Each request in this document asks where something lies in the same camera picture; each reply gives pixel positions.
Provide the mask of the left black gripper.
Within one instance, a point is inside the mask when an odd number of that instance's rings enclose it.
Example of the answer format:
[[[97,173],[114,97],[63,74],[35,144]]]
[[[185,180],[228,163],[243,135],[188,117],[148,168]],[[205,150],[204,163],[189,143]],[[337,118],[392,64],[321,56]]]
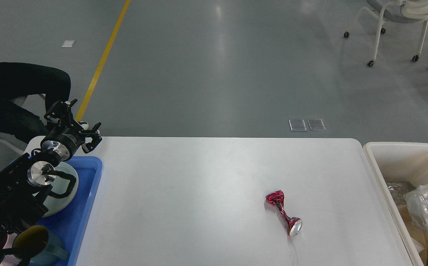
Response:
[[[74,99],[55,102],[44,114],[47,120],[46,127],[50,133],[43,138],[40,147],[42,150],[57,153],[61,161],[70,160],[79,147],[88,154],[102,142],[99,132],[101,122],[96,123],[92,129],[84,129],[79,122],[75,121],[71,108],[77,101]]]

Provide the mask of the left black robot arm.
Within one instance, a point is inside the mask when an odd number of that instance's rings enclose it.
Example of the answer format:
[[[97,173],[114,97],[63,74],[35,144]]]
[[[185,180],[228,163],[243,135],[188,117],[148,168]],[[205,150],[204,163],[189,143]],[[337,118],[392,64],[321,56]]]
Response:
[[[56,125],[40,147],[0,171],[0,263],[6,255],[13,254],[23,257],[21,265],[30,263],[31,248],[5,249],[4,239],[35,225],[48,211],[44,205],[47,197],[69,196],[76,177],[55,168],[70,160],[79,148],[90,153],[102,141],[98,130],[101,123],[87,129],[74,119],[71,109],[76,102],[77,99],[53,104],[44,117]]]

